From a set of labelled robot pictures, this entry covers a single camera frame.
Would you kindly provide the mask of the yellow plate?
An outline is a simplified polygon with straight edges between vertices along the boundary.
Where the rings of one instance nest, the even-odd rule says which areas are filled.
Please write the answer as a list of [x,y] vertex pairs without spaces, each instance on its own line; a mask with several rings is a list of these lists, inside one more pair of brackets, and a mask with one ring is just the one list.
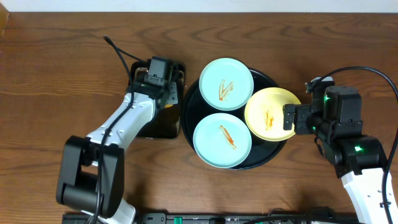
[[244,119],[249,130],[266,141],[284,141],[295,135],[294,130],[284,130],[283,106],[300,105],[300,100],[283,88],[269,87],[257,91],[246,103]]

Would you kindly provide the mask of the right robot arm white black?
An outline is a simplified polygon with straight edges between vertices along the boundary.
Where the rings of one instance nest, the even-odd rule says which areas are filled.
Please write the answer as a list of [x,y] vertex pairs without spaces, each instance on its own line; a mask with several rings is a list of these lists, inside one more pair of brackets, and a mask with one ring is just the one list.
[[285,130],[314,134],[335,168],[361,223],[397,222],[392,178],[381,142],[362,133],[361,96],[348,86],[321,86],[309,105],[283,106]]

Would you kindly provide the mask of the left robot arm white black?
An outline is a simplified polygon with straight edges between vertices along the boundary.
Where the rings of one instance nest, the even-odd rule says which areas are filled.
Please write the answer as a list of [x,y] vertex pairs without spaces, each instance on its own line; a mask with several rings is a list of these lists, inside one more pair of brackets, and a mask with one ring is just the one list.
[[85,138],[71,136],[65,143],[56,199],[83,212],[83,223],[132,223],[136,216],[136,209],[123,199],[124,157],[160,109],[151,86],[135,87],[97,130]]

